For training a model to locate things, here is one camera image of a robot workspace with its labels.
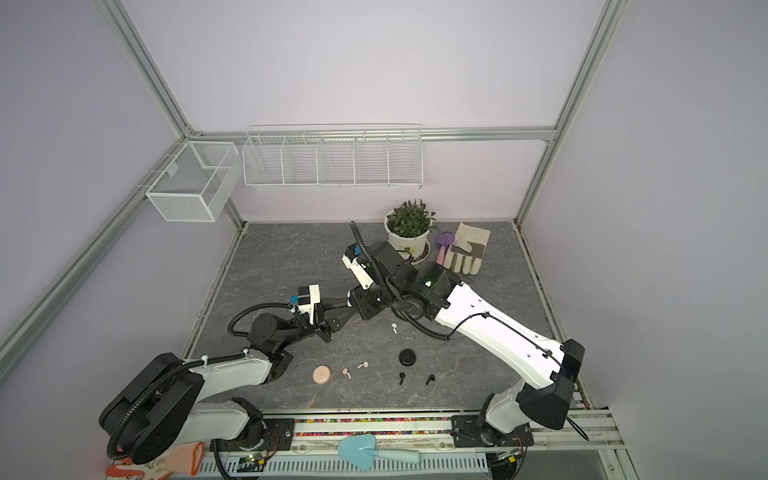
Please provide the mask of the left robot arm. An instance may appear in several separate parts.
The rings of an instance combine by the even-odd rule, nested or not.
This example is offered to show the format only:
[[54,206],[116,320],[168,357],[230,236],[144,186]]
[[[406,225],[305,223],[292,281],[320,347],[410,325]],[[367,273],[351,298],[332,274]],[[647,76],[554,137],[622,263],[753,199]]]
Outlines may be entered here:
[[265,302],[239,312],[229,335],[246,340],[240,351],[181,359],[156,356],[105,407],[100,427],[109,435],[107,456],[152,462],[180,445],[202,442],[219,450],[279,449],[284,436],[270,429],[252,402],[214,396],[274,382],[293,360],[288,346],[312,336],[330,342],[360,310],[349,300],[300,295],[293,303]]

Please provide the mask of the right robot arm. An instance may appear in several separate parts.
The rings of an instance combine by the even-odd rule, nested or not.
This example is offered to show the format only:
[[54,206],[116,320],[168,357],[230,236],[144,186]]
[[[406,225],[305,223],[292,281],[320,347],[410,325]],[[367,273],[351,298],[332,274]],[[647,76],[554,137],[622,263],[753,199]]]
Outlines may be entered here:
[[474,341],[512,368],[519,380],[489,395],[475,416],[455,416],[460,446],[526,447],[524,431],[536,423],[551,430],[573,426],[569,411],[585,349],[539,334],[484,300],[456,273],[435,262],[414,267],[388,243],[368,245],[350,225],[354,244],[343,262],[359,285],[349,302],[364,320],[384,310],[441,341],[455,334]]

